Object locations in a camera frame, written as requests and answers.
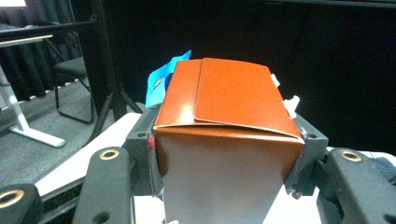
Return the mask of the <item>bright monitor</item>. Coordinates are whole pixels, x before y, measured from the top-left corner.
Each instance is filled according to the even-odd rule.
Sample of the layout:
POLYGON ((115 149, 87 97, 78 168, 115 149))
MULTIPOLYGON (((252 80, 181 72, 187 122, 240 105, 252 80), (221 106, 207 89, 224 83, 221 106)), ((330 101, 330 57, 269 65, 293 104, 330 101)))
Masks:
POLYGON ((26 7, 25 0, 0 0, 0 7, 26 7))

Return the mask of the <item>blue snack bag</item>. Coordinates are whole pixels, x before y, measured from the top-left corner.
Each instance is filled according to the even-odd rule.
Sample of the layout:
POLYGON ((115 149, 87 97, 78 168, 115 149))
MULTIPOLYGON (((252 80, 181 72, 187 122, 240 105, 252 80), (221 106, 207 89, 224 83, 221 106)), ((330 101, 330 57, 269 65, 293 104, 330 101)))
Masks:
POLYGON ((173 57, 148 76, 148 89, 146 94, 146 107, 151 107, 163 102, 170 79, 175 72, 179 61, 186 61, 191 56, 191 50, 183 55, 173 57))

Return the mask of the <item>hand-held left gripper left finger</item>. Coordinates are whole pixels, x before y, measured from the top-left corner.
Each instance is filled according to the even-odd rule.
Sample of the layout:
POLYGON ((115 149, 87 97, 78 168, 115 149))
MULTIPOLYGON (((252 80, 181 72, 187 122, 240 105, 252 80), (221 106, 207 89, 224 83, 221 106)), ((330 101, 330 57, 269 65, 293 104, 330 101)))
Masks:
POLYGON ((123 147, 128 151, 135 196, 160 197, 163 179, 160 174, 155 144, 154 124, 161 104, 147 108, 126 136, 123 147))

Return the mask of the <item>white desk frame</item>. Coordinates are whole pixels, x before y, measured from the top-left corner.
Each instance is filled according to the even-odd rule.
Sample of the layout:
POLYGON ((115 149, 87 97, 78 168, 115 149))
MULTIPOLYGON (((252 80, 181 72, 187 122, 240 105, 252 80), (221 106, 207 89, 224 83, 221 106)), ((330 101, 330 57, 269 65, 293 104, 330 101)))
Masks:
MULTIPOLYGON (((16 40, 0 41, 0 48, 13 47, 18 45, 31 44, 36 42, 41 42, 51 38, 51 35, 40 35, 35 37, 25 37, 16 40)), ((20 104, 18 103, 17 97, 8 83, 5 72, 0 65, 0 96, 7 105, 7 108, 11 111, 12 118, 15 120, 15 124, 10 126, 8 129, 16 134, 28 137, 30 139, 36 140, 38 142, 44 143, 46 145, 60 148, 63 147, 66 142, 56 136, 40 132, 38 130, 32 129, 22 110, 20 104)))

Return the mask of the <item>brown cardboard box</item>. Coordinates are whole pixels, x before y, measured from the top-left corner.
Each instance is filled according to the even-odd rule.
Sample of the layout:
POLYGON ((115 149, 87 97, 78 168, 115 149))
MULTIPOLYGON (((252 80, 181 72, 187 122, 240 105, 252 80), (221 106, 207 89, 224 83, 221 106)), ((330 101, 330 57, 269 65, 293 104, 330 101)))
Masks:
POLYGON ((262 224, 304 148, 268 67, 177 63, 154 125, 165 216, 262 224))

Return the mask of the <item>black stand with legs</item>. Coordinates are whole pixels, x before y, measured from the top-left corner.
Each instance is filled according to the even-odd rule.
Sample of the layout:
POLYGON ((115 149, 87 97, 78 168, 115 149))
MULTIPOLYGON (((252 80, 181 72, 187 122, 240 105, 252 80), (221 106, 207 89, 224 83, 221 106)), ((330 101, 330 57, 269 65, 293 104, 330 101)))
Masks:
POLYGON ((110 10, 106 0, 70 0, 76 23, 80 23, 78 38, 91 85, 92 99, 98 115, 91 142, 103 130, 109 111, 114 120, 127 113, 127 108, 142 113, 142 109, 123 88, 118 51, 111 36, 110 10))

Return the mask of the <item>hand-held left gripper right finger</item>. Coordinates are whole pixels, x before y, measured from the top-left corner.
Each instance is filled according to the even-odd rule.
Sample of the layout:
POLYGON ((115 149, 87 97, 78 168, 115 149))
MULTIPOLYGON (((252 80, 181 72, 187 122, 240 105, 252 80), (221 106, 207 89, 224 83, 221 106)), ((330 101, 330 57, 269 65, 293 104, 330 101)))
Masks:
POLYGON ((302 116, 294 119, 304 140, 304 148, 294 163, 284 187, 288 195, 298 200, 312 196, 315 191, 313 173, 315 161, 322 160, 327 152, 329 139, 302 116))

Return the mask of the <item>white table sheet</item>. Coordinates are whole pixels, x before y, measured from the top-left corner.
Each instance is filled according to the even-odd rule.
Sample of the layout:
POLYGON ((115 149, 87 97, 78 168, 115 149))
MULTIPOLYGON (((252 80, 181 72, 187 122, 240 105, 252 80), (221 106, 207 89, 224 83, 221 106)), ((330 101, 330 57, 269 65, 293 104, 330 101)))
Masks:
MULTIPOLYGON (((47 199, 69 189, 77 195, 49 212, 63 224, 179 224, 165 216, 160 197, 135 196, 126 136, 143 113, 130 113, 41 179, 47 199)), ((396 224, 396 158, 327 146, 315 161, 315 191, 296 200, 284 183, 262 224, 396 224)))

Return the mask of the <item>black chair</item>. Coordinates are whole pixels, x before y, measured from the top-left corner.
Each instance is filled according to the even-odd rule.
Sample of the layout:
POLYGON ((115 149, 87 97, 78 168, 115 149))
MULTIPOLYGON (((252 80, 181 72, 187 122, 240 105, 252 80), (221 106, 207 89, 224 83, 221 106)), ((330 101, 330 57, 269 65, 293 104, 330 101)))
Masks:
POLYGON ((66 60, 64 56, 60 53, 60 51, 56 49, 56 47, 51 41, 46 40, 45 43, 61 60, 59 63, 56 63, 54 65, 55 74, 53 75, 55 106, 58 113, 61 116, 68 119, 72 119, 84 124, 92 124, 94 120, 94 103, 92 97, 90 97, 90 118, 88 120, 84 120, 64 113, 61 109, 60 96, 59 96, 59 86, 58 86, 59 75, 73 77, 88 91, 88 93, 92 93, 91 88, 83 81, 83 79, 88 76, 85 68, 84 59, 82 57, 78 57, 76 59, 66 60))

